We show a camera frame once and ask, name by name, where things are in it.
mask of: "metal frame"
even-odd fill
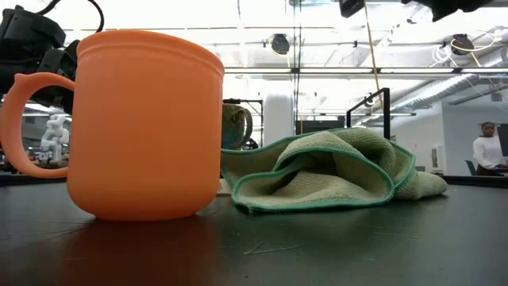
[[[376,96],[383,96],[383,135],[387,140],[390,140],[390,88],[381,88],[377,92],[369,95],[367,98],[358,102],[355,106],[353,106],[348,112],[346,112],[346,126],[351,128],[351,113],[354,110],[357,110],[359,107],[362,107],[366,102],[371,101]]]
[[[415,68],[415,67],[381,67],[375,69],[378,75],[440,75],[453,77],[463,74],[475,75],[508,75],[508,68]],[[371,75],[373,68],[241,68],[226,67],[225,74],[306,74],[306,75]]]

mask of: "ceramic mug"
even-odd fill
[[[75,83],[52,73],[15,75],[0,115],[14,167],[40,178],[68,176],[71,199],[98,218],[181,218],[210,203],[219,185],[221,61],[189,41],[145,31],[96,33],[77,52]],[[75,92],[68,168],[35,166],[21,143],[25,104],[47,86]]]
[[[241,149],[252,135],[252,115],[242,106],[230,103],[222,105],[223,149]]]

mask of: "mug handle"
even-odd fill
[[[25,154],[21,140],[21,118],[25,104],[34,93],[43,87],[60,86],[74,91],[74,82],[50,72],[37,72],[31,75],[16,74],[14,85],[6,95],[0,111],[0,141],[7,160],[19,171],[37,178],[64,178],[67,167],[43,169],[32,164]]]
[[[247,143],[248,139],[250,139],[251,135],[252,135],[252,114],[251,114],[251,112],[245,108],[242,108],[242,109],[238,110],[233,116],[238,116],[238,115],[244,115],[245,119],[247,120],[247,129],[245,130],[244,139],[242,140],[241,143],[239,143],[236,146],[236,148],[234,148],[235,150],[240,149],[243,145],[245,145],[245,143]]]

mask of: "person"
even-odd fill
[[[477,176],[502,176],[496,168],[508,168],[506,158],[503,158],[499,137],[495,136],[495,124],[484,122],[482,134],[473,142],[474,158],[478,161]]]

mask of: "microfiber cloth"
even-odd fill
[[[367,207],[441,194],[447,184],[414,169],[415,156],[367,129],[287,137],[261,149],[221,151],[233,202],[251,211]]]

